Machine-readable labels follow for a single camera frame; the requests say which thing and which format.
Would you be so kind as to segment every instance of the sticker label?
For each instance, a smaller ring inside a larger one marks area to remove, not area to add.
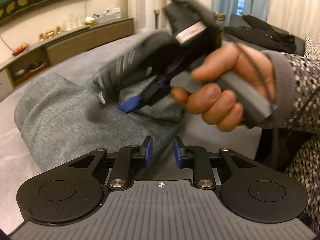
[[[192,37],[203,32],[206,28],[207,27],[202,22],[197,22],[196,24],[178,33],[176,36],[176,39],[177,41],[180,42],[180,44],[185,43],[186,41],[190,40]]]

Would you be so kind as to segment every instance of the fingernail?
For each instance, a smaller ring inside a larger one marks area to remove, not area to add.
[[[234,96],[231,92],[223,93],[220,100],[223,107],[228,107],[234,102]]]
[[[220,95],[220,89],[218,86],[209,85],[204,87],[205,95],[210,99],[216,99]]]
[[[234,109],[232,110],[232,114],[238,118],[242,116],[242,107],[240,105],[235,105]]]
[[[206,64],[202,64],[201,66],[195,68],[193,71],[191,71],[191,76],[194,77],[194,75],[198,75],[199,73],[203,72],[206,69]]]

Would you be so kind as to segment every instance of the crosshair logo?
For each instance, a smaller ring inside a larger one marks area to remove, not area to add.
[[[160,188],[163,188],[163,187],[167,186],[167,184],[164,184],[164,183],[161,182],[161,183],[158,183],[157,186],[160,187]]]

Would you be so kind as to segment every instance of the metal pivot screw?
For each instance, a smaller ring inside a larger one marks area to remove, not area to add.
[[[213,186],[213,181],[209,179],[201,179],[198,181],[198,185],[200,187],[212,187]]]
[[[110,181],[112,187],[122,187],[125,184],[125,181],[122,179],[113,179]]]
[[[100,98],[101,103],[102,103],[103,105],[105,105],[105,104],[106,104],[106,100],[105,100],[104,97],[103,97],[102,91],[99,91],[99,98]]]

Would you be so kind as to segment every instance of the pillow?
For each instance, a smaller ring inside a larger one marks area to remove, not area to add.
[[[310,37],[308,33],[306,33],[304,57],[320,60],[320,42],[317,42],[314,38]]]

